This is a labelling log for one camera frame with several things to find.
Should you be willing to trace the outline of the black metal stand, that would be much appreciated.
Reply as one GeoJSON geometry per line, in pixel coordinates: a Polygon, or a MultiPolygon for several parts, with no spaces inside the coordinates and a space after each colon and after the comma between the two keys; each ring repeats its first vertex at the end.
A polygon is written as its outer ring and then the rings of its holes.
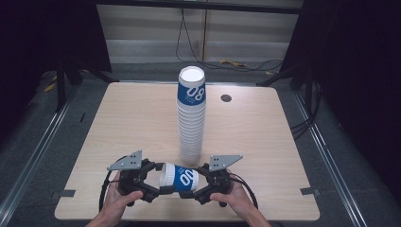
{"type": "Polygon", "coordinates": [[[92,65],[84,61],[79,61],[78,59],[60,60],[57,63],[57,112],[59,112],[66,103],[65,79],[69,79],[72,85],[80,85],[82,83],[82,75],[79,72],[80,70],[86,70],[90,74],[96,76],[99,79],[102,79],[105,82],[116,82],[116,79],[112,79],[106,76],[99,70],[95,69],[92,65]]]}

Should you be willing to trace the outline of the grey tape strip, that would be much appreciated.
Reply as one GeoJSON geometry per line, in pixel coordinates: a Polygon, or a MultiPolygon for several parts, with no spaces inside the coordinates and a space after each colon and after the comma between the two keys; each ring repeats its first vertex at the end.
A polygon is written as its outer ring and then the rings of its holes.
{"type": "Polygon", "coordinates": [[[51,200],[55,200],[55,199],[59,199],[62,197],[68,197],[68,198],[72,198],[75,196],[76,191],[75,190],[71,190],[71,189],[63,189],[61,191],[56,191],[53,192],[50,199],[51,200]]]}
{"type": "Polygon", "coordinates": [[[315,197],[320,196],[320,190],[312,187],[307,187],[307,188],[301,188],[300,189],[301,193],[303,196],[305,195],[313,195],[315,197]]]}

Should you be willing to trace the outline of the blue printed paper cup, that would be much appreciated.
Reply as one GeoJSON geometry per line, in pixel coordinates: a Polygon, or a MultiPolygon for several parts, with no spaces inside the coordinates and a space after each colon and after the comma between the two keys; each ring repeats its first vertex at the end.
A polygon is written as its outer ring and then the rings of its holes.
{"type": "Polygon", "coordinates": [[[159,186],[174,186],[175,192],[195,191],[199,184],[199,172],[192,168],[164,163],[159,186]]]}

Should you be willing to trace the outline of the metal floor rail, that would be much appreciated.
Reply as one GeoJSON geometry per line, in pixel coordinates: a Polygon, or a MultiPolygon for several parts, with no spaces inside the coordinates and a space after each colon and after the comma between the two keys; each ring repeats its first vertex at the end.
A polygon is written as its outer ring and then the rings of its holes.
{"type": "Polygon", "coordinates": [[[57,133],[72,100],[76,96],[77,91],[78,86],[73,86],[68,98],[65,99],[65,102],[54,113],[53,118],[46,128],[40,142],[33,150],[33,153],[29,156],[29,159],[26,162],[24,169],[22,170],[21,174],[16,178],[15,183],[12,185],[5,199],[0,204],[0,227],[5,227],[8,225],[9,220],[11,219],[16,207],[25,194],[26,188],[31,181],[33,175],[35,174],[38,165],[43,159],[48,146],[57,133]]]}
{"type": "Polygon", "coordinates": [[[327,168],[327,171],[330,175],[330,178],[336,187],[336,190],[340,196],[341,202],[353,223],[354,227],[368,227],[364,216],[359,209],[359,206],[352,195],[346,181],[340,173],[340,170],[335,162],[329,147],[327,146],[323,135],[320,132],[320,129],[316,123],[312,123],[309,119],[310,114],[306,110],[306,103],[301,94],[295,92],[295,99],[301,111],[303,118],[306,121],[307,129],[310,131],[310,134],[315,142],[315,145],[323,159],[323,162],[327,168]]]}

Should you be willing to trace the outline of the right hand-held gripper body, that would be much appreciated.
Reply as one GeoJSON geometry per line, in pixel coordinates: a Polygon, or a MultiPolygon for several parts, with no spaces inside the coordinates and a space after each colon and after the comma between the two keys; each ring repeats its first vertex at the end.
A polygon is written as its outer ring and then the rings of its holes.
{"type": "Polygon", "coordinates": [[[211,155],[209,162],[210,176],[207,185],[194,193],[194,199],[201,205],[210,201],[212,193],[228,194],[233,188],[227,168],[243,158],[242,155],[211,155]]]}

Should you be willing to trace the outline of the person's right hand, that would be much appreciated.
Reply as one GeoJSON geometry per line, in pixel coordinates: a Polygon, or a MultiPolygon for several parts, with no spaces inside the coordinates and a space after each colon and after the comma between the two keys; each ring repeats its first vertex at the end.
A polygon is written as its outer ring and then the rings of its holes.
{"type": "Polygon", "coordinates": [[[230,176],[235,179],[231,192],[228,194],[212,193],[210,200],[227,203],[240,218],[248,221],[254,209],[253,203],[242,184],[238,182],[237,176],[232,172],[230,172],[230,176]]]}

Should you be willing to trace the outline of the black curtain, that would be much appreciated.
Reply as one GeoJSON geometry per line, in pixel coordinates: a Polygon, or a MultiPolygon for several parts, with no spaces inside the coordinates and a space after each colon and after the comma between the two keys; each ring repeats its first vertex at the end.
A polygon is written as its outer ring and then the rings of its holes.
{"type": "Polygon", "coordinates": [[[112,70],[97,6],[85,0],[0,0],[0,144],[43,73],[112,70]]]}
{"type": "Polygon", "coordinates": [[[401,0],[304,0],[283,66],[301,62],[401,205],[401,0]]]}

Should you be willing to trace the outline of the black crossbar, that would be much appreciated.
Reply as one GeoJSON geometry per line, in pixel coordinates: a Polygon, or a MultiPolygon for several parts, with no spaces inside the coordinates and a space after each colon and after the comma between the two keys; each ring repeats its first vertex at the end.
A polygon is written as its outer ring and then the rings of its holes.
{"type": "Polygon", "coordinates": [[[223,11],[263,12],[278,14],[302,14],[302,8],[276,7],[264,5],[244,5],[229,3],[210,3],[198,1],[171,1],[171,0],[92,0],[98,5],[154,7],[169,9],[210,9],[223,11]]]}

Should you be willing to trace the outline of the person's left hand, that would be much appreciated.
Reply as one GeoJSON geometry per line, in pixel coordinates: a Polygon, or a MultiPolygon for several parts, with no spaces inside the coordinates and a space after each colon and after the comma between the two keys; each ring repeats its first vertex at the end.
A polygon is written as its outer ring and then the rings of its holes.
{"type": "Polygon", "coordinates": [[[106,199],[104,201],[102,214],[112,225],[115,225],[122,218],[126,206],[143,197],[142,191],[133,191],[128,195],[121,195],[118,191],[120,172],[117,172],[113,182],[109,184],[106,199]]]}

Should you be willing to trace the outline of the stack of white paper cups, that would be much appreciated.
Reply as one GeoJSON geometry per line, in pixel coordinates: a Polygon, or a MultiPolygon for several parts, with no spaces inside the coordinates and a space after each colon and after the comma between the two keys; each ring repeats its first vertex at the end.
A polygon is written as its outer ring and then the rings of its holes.
{"type": "Polygon", "coordinates": [[[194,165],[201,158],[206,112],[205,75],[197,66],[187,66],[179,74],[177,111],[180,154],[194,165]]]}

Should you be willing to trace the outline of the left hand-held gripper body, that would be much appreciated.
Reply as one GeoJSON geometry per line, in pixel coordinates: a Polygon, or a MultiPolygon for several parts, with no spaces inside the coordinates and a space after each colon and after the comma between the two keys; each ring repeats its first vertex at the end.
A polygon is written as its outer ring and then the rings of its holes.
{"type": "Polygon", "coordinates": [[[152,202],[159,196],[160,190],[145,183],[148,173],[156,167],[154,162],[142,158],[142,151],[137,150],[132,154],[118,159],[107,167],[108,171],[118,171],[118,192],[127,196],[133,191],[143,193],[142,200],[152,202]]]}

